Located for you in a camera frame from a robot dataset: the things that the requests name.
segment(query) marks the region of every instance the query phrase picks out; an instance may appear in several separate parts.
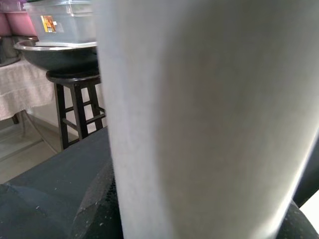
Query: wall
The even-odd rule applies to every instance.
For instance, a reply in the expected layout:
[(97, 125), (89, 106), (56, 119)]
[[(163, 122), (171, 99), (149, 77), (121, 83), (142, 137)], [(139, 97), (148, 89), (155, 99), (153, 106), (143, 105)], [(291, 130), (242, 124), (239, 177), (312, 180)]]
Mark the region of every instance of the wall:
[[(104, 108), (103, 94), (102, 94), (102, 90), (101, 90), (100, 85), (96, 86), (96, 91), (97, 91), (97, 95), (98, 95), (98, 99), (99, 99), (99, 105)], [(72, 106), (72, 99), (71, 99), (70, 90), (68, 88), (65, 88), (64, 92), (65, 92), (66, 107), (70, 107), (70, 106)], [(84, 101), (89, 100), (89, 95), (88, 95), (87, 89), (82, 89), (82, 95), (83, 95)], [(38, 119), (40, 119), (46, 123), (49, 123), (55, 127), (59, 127), (55, 101), (53, 101), (51, 104), (46, 105), (46, 106), (32, 108), (28, 112), (31, 115), (37, 117)], [(92, 110), (91, 110), (90, 106), (85, 107), (85, 116), (86, 116), (86, 119), (90, 119), (93, 117)], [(67, 119), (69, 121), (71, 121), (72, 123), (75, 123), (74, 113), (69, 112), (67, 114)], [(68, 127), (68, 130), (70, 133), (77, 135), (77, 132), (75, 130), (73, 130), (72, 128)], [(89, 132), (94, 131), (95, 125), (94, 124), (88, 125), (88, 130), (89, 130)]]

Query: floor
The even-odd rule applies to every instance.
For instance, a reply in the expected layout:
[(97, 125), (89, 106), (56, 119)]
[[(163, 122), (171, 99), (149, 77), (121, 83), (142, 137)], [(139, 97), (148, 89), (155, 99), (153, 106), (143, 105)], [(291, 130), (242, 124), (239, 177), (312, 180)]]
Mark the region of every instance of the floor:
[[(57, 132), (37, 125), (46, 139), (61, 150)], [(25, 123), (25, 135), (21, 124), (13, 124), (11, 119), (0, 121), (0, 184), (16, 177), (30, 168), (46, 161), (55, 153), (40, 136)]]

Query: stool seat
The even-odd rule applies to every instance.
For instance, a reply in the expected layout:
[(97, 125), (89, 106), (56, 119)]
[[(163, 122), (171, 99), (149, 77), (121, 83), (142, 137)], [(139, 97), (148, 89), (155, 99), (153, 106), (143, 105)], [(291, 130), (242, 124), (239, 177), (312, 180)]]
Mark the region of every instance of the stool seat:
[[(47, 72), (46, 77), (54, 83), (55, 100), (58, 112), (59, 130), (62, 149), (86, 138), (88, 133), (87, 125), (95, 123), (96, 130), (103, 128), (102, 119), (106, 117), (105, 110), (99, 106), (95, 85), (101, 83), (99, 70), (91, 70), (79, 73), (57, 73)], [(71, 92), (72, 107), (65, 107), (64, 87)], [(87, 88), (90, 100), (83, 102), (82, 89)], [(91, 105), (93, 118), (86, 120), (84, 107)], [(74, 111), (76, 124), (66, 118), (66, 113)], [(77, 140), (69, 142), (67, 126), (76, 130), (79, 134)]]

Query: wooden stool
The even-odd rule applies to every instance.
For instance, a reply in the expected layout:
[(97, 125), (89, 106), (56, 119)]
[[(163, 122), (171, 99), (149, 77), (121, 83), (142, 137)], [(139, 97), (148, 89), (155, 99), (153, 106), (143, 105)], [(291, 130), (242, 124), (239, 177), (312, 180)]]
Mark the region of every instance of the wooden stool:
[[(98, 69), (75, 74), (47, 72), (46, 77), (54, 83), (62, 149), (87, 137), (89, 135), (88, 124), (95, 123), (96, 130), (103, 128), (102, 118), (106, 116), (105, 110), (99, 107), (95, 89), (95, 85), (101, 83)], [(71, 91), (73, 106), (69, 108), (65, 107), (64, 87), (68, 87)], [(90, 100), (87, 102), (83, 102), (81, 92), (83, 88), (88, 89)], [(87, 105), (91, 105), (93, 113), (93, 118), (89, 120), (86, 120), (84, 112), (84, 107)], [(74, 111), (76, 125), (66, 119), (66, 113), (70, 111)], [(67, 126), (78, 132), (78, 139), (69, 142)]]

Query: plastic container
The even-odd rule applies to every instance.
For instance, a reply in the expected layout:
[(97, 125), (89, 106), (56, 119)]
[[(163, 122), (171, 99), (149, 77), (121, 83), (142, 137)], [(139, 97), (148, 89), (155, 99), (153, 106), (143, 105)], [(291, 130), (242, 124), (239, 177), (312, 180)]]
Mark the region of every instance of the plastic container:
[(25, 11), (23, 4), (26, 0), (1, 0), (1, 7), (3, 12), (19, 12)]
[(96, 42), (91, 1), (46, 0), (24, 4), (40, 44), (73, 46)]
[(11, 36), (9, 23), (4, 13), (0, 12), (0, 36)]
[(6, 17), (14, 35), (36, 36), (35, 29), (27, 12), (7, 12)]

